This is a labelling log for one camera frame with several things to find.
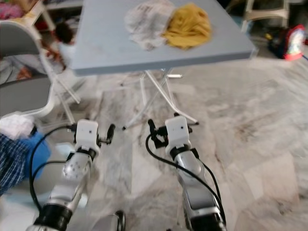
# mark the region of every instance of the black cable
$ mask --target black cable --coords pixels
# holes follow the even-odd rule
[[[32,178],[35,179],[35,177],[37,176],[37,173],[39,172],[39,170],[46,166],[46,165],[50,165],[50,164],[65,164],[66,161],[65,160],[54,160],[54,161],[47,161],[43,164],[41,164],[40,166],[37,167],[37,169],[35,169]]]
[[[69,128],[69,126],[65,125],[65,126],[60,126],[60,127],[57,127],[53,130],[51,130],[50,132],[46,133],[38,142],[37,144],[35,145],[32,153],[31,153],[31,156],[30,156],[30,163],[29,163],[29,186],[30,186],[30,194],[31,194],[31,197],[32,197],[32,200],[35,204],[35,206],[38,208],[38,210],[41,212],[42,211],[42,207],[40,206],[39,202],[38,202],[38,197],[37,195],[35,194],[35,190],[34,190],[34,186],[33,186],[33,182],[34,182],[34,179],[32,177],[32,165],[33,165],[33,157],[34,157],[34,154],[35,154],[35,151],[37,150],[38,146],[46,139],[46,137],[48,137],[49,135],[51,135],[53,132],[57,131],[57,130],[61,130],[61,129],[67,129]]]
[[[217,184],[217,181],[216,181],[216,178],[215,178],[215,176],[214,176],[214,173],[211,171],[211,169],[208,167],[208,166],[206,166],[200,159],[199,159],[199,161],[203,164],[203,166],[207,169],[207,171],[211,174],[211,177],[212,177],[212,179],[213,179],[213,182],[214,182],[214,184],[215,184],[215,188],[216,188],[216,192],[217,192],[217,196],[220,198],[220,200],[221,200],[221,196],[220,196],[220,191],[219,191],[219,187],[218,187],[218,184]]]
[[[43,163],[43,164],[41,164],[40,166],[38,166],[37,167],[37,169],[35,169],[35,171],[34,171],[34,173],[33,173],[33,176],[32,176],[32,178],[33,178],[33,181],[32,181],[32,186],[33,186],[33,191],[34,191],[34,195],[36,196],[36,193],[35,193],[35,190],[34,190],[34,185],[33,185],[33,183],[34,183],[34,179],[35,179],[35,177],[37,176],[37,173],[39,172],[39,170],[42,168],[42,167],[44,167],[44,166],[46,166],[46,165],[50,165],[50,164],[64,164],[66,161],[64,161],[64,160],[54,160],[54,161],[47,161],[47,162],[45,162],[45,163]]]
[[[197,175],[195,175],[193,172],[191,172],[191,171],[189,171],[189,170],[183,168],[183,167],[180,166],[180,165],[177,165],[177,164],[175,164],[175,163],[173,163],[173,162],[171,162],[171,161],[168,161],[168,160],[166,160],[166,159],[164,159],[164,158],[161,158],[161,157],[155,155],[155,154],[150,150],[150,148],[149,148],[149,139],[150,139],[152,136],[155,136],[155,135],[157,135],[157,131],[154,132],[154,133],[151,133],[150,135],[148,135],[148,137],[147,137],[146,140],[145,140],[145,147],[146,147],[146,150],[149,152],[149,154],[150,154],[152,157],[154,157],[155,159],[157,159],[157,160],[159,160],[159,161],[161,161],[161,162],[163,162],[163,163],[165,163],[165,164],[174,166],[174,167],[176,167],[176,168],[178,168],[178,169],[180,169],[180,170],[186,172],[187,174],[189,174],[189,175],[191,175],[192,177],[194,177],[197,181],[199,181],[202,185],[204,185],[208,190],[210,190],[210,192],[214,195],[215,199],[216,199],[217,202],[218,202],[219,209],[220,209],[220,213],[221,213],[221,217],[222,217],[222,219],[223,219],[224,224],[226,225],[226,216],[225,216],[225,212],[224,212],[224,209],[223,209],[223,206],[222,206],[222,203],[221,203],[220,198],[217,196],[217,194],[216,194],[216,193],[215,193],[215,192],[214,192],[203,180],[201,180],[201,179],[200,179]]]

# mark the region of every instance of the plaid shirt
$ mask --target plaid shirt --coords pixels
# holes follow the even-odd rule
[[[0,133],[0,196],[25,177],[29,147]]]

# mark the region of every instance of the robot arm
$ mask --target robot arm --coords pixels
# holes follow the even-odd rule
[[[150,120],[149,125],[153,133],[155,130],[153,121]],[[191,171],[206,183],[205,167],[189,141],[189,131],[192,130],[187,126],[186,118],[176,116],[166,120],[165,125],[167,132],[163,135],[164,142],[155,136],[152,137],[156,148],[165,146],[166,154],[172,157],[175,164]],[[180,169],[178,169],[178,180],[183,188],[187,228],[191,231],[225,231],[221,210],[211,191]]]
[[[101,143],[110,144],[115,126],[111,125],[105,140],[99,139],[97,122],[78,121],[75,152],[65,163],[60,182],[56,184],[33,226],[26,231],[65,231],[78,206],[90,178],[94,158],[100,154]]]

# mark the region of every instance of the pink cloth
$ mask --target pink cloth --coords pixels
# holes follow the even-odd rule
[[[0,20],[20,18],[24,15],[23,10],[18,5],[0,3]]]

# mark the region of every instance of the crumpled cloth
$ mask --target crumpled cloth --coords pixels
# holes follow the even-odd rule
[[[0,132],[12,140],[27,138],[33,127],[34,118],[27,115],[12,114],[0,119]]]
[[[168,45],[186,50],[209,41],[211,34],[207,13],[194,3],[188,3],[174,12],[162,36]]]
[[[124,18],[130,39],[144,50],[166,43],[161,34],[166,30],[175,6],[169,0],[150,0],[129,10]]]

